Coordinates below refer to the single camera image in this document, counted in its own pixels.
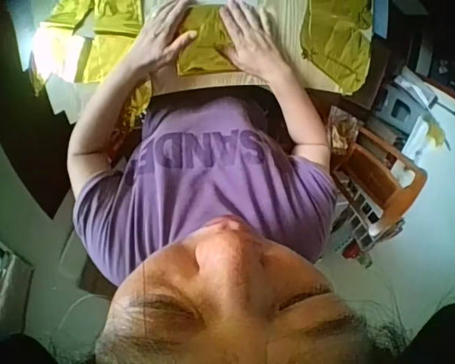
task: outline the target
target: nose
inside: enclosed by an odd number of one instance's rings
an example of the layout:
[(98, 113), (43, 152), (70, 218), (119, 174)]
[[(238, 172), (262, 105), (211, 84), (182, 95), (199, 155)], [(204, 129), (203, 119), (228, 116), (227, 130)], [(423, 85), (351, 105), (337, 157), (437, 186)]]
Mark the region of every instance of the nose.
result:
[(241, 221), (221, 219), (196, 247), (199, 279), (223, 316), (255, 315), (263, 309), (267, 282), (263, 242)]

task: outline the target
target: t-shirt sleeve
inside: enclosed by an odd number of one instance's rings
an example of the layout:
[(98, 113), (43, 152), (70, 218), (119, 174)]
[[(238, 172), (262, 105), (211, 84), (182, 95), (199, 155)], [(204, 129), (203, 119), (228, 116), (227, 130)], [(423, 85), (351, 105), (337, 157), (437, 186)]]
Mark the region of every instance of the t-shirt sleeve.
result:
[(330, 174), (322, 166), (303, 157), (291, 156), (298, 193), (308, 196), (316, 219), (315, 226), (320, 243), (328, 240), (332, 215), (337, 200), (337, 189)]
[(91, 178), (81, 190), (74, 205), (74, 228), (83, 241), (89, 257), (103, 275), (119, 285), (125, 270), (121, 245), (115, 239), (115, 213), (118, 187), (122, 174), (101, 172)]

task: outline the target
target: person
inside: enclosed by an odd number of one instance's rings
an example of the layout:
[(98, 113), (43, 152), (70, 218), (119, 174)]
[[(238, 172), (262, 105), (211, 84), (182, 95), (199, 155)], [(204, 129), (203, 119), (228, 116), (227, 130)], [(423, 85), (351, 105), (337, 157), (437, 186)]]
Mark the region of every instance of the person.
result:
[(78, 121), (67, 156), (74, 224), (118, 291), (96, 362), (342, 363), (381, 360), (364, 321), (313, 263), (336, 190), (325, 129), (279, 52), (265, 11), (221, 9), (234, 65), (269, 85), (296, 147), (235, 98), (148, 110), (124, 172), (105, 146), (129, 92), (195, 38), (188, 0), (166, 2)]

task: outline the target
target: wire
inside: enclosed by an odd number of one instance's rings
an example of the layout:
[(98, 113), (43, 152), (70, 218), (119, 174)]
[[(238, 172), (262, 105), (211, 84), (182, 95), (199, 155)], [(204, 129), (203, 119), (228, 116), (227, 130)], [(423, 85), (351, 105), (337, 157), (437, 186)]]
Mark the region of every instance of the wire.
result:
[(72, 305), (69, 306), (69, 309), (67, 309), (64, 316), (62, 316), (62, 320), (59, 323), (58, 328), (55, 330), (56, 334), (62, 329), (62, 327), (64, 326), (64, 323), (66, 322), (67, 318), (69, 317), (69, 315), (73, 311), (73, 309), (75, 309), (80, 303), (82, 303), (90, 298), (102, 298), (108, 302), (110, 301), (109, 297), (103, 296), (100, 294), (94, 294), (94, 293), (91, 293), (91, 294), (88, 294), (86, 296), (79, 298), (75, 303), (73, 303)]

